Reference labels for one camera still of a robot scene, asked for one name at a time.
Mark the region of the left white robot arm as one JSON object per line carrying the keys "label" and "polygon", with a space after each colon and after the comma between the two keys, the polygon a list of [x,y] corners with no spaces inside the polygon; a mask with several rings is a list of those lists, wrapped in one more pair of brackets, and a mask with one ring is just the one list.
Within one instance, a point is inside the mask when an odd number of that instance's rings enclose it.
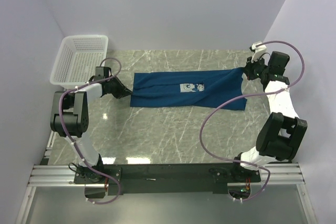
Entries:
{"label": "left white robot arm", "polygon": [[96,151],[87,129],[89,126],[88,104],[106,94],[121,99],[132,94],[109,67],[96,67],[95,74],[87,83],[68,91],[54,94],[50,117],[51,130],[58,133],[77,154],[78,172],[86,171],[91,182],[99,183],[104,179],[105,170],[101,155]]}

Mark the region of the white perforated plastic basket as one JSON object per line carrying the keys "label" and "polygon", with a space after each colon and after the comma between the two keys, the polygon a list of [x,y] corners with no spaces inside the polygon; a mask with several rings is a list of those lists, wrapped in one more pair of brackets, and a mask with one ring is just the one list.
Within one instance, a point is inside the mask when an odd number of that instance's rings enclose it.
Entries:
{"label": "white perforated plastic basket", "polygon": [[108,41],[105,35],[65,37],[51,71],[50,83],[65,89],[85,84],[106,58]]}

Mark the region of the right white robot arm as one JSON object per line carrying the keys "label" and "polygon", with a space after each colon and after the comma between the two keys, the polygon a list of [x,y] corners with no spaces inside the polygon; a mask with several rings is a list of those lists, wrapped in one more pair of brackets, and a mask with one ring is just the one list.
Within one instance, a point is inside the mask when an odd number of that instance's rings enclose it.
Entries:
{"label": "right white robot arm", "polygon": [[244,73],[249,80],[260,79],[267,94],[270,116],[257,136],[255,147],[235,158],[237,162],[230,169],[235,181],[245,180],[268,163],[291,161],[298,152],[308,123],[300,119],[293,108],[290,82],[284,75],[289,59],[288,54],[278,51],[271,53],[268,63],[264,58],[247,59]]}

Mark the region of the blue printed t-shirt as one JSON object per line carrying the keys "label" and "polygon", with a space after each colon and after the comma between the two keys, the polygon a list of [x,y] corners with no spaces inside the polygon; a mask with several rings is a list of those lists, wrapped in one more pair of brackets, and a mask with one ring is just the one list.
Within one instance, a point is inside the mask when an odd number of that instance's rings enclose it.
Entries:
{"label": "blue printed t-shirt", "polygon": [[130,106],[216,108],[242,95],[243,69],[135,73]]}

